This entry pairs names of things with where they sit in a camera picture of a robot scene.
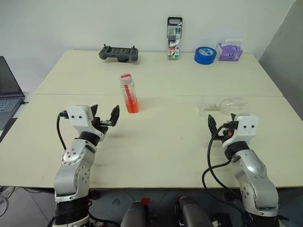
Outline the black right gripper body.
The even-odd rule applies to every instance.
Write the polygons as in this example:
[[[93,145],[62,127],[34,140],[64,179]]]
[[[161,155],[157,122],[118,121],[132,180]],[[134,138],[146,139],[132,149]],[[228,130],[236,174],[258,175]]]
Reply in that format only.
[[[216,140],[221,142],[225,142],[226,140],[230,139],[234,135],[234,131],[238,128],[237,121],[230,121],[224,123],[217,129]]]

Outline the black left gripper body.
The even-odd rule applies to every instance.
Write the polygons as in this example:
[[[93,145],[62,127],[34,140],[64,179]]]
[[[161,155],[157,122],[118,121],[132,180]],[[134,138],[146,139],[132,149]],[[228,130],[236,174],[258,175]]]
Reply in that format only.
[[[109,126],[112,126],[112,122],[110,120],[101,120],[99,117],[93,117],[91,124],[91,133],[99,137],[104,137]]]

